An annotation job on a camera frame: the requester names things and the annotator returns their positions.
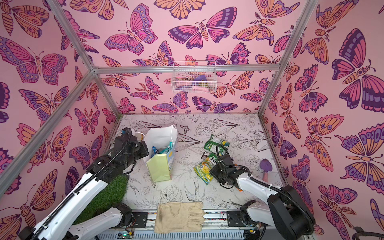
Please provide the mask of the small blue snack pack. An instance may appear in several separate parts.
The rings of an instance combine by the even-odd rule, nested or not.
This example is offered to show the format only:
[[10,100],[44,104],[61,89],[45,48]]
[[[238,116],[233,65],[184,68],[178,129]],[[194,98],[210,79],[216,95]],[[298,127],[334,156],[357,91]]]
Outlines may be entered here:
[[158,150],[156,147],[152,147],[152,154],[151,154],[151,157],[153,157],[154,155],[157,155],[158,154]]

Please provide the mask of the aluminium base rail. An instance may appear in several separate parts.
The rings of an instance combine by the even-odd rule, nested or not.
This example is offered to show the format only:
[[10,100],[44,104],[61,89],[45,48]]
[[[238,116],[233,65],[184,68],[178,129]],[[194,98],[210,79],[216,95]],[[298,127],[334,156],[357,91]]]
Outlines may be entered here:
[[266,225],[245,223],[240,210],[204,210],[186,217],[157,211],[133,212],[127,226],[103,231],[92,240],[261,240]]

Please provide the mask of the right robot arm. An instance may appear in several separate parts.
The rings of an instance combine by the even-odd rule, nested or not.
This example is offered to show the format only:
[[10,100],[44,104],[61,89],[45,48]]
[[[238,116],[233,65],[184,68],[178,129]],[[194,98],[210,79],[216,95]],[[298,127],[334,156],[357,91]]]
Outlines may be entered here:
[[229,225],[244,227],[261,225],[274,227],[285,240],[298,240],[315,231],[316,220],[298,192],[292,186],[276,187],[256,178],[249,168],[235,165],[222,145],[216,146],[217,163],[210,173],[225,189],[236,188],[256,196],[266,204],[248,201],[238,211],[227,214]]

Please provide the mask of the teal candy bag back-side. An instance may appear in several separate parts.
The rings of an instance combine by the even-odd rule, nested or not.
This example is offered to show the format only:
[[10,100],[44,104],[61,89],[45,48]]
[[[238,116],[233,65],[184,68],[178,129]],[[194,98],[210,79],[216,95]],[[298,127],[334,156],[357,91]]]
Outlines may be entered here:
[[173,149],[174,143],[169,142],[168,146],[162,150],[158,150],[158,154],[167,154]]

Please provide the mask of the beige work glove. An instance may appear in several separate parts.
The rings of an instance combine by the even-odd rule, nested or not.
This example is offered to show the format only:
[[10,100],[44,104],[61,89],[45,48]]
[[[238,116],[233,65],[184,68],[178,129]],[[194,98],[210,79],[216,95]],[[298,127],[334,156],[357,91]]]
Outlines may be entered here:
[[202,202],[169,202],[158,205],[157,234],[200,232],[205,222]]

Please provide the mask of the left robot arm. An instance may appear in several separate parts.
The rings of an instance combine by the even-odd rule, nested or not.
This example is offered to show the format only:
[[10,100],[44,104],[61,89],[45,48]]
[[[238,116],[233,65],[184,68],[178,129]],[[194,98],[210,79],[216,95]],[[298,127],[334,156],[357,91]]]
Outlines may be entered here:
[[115,138],[114,147],[98,157],[88,167],[77,186],[44,220],[35,227],[25,227],[19,233],[21,240],[90,240],[107,229],[133,222],[130,207],[118,202],[90,220],[75,224],[75,220],[89,203],[115,177],[129,166],[149,155],[143,138],[137,138],[130,128],[124,128]]

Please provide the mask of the green artificial grass mat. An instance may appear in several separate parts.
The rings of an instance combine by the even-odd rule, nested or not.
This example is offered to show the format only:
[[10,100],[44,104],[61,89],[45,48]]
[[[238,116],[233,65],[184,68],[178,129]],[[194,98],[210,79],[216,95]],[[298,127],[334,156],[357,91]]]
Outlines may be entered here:
[[98,193],[74,221],[73,225],[96,217],[122,202],[129,178],[126,175],[115,177],[105,189]]

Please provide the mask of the white paper bag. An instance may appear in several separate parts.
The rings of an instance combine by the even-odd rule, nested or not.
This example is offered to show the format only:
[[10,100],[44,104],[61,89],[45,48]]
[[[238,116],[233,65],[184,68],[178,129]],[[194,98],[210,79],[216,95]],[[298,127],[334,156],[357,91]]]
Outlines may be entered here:
[[[164,182],[172,179],[172,169],[176,153],[178,131],[176,126],[150,129],[144,137],[149,150],[149,155],[143,158],[152,182]],[[167,154],[157,154],[151,157],[152,147],[162,150],[173,142],[173,149]]]

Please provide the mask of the green spring tea bag back-side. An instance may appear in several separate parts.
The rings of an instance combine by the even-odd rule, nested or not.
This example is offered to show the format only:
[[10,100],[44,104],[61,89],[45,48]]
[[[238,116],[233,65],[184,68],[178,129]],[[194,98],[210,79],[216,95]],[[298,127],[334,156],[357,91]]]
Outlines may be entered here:
[[217,155],[217,146],[218,145],[221,145],[224,148],[228,149],[230,146],[230,142],[223,140],[218,136],[211,135],[209,140],[204,145],[204,150],[209,151],[209,152]]

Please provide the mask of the purple pink garden trowel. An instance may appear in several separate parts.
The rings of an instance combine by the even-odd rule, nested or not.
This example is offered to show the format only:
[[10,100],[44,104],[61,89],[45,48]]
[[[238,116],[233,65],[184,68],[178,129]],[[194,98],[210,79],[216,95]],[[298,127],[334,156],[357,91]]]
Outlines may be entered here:
[[263,170],[263,181],[268,182],[268,173],[273,170],[273,166],[268,159],[262,159],[260,162],[260,168]]

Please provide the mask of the yellow-green Fox's spring tea bag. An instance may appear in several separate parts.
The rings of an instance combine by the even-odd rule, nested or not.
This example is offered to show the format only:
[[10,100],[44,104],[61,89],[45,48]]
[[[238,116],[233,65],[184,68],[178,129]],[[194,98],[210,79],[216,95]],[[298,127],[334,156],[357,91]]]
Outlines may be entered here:
[[208,185],[214,179],[210,171],[217,164],[217,155],[213,153],[203,153],[201,160],[202,161],[194,167],[194,171],[198,177],[202,179],[206,185]]

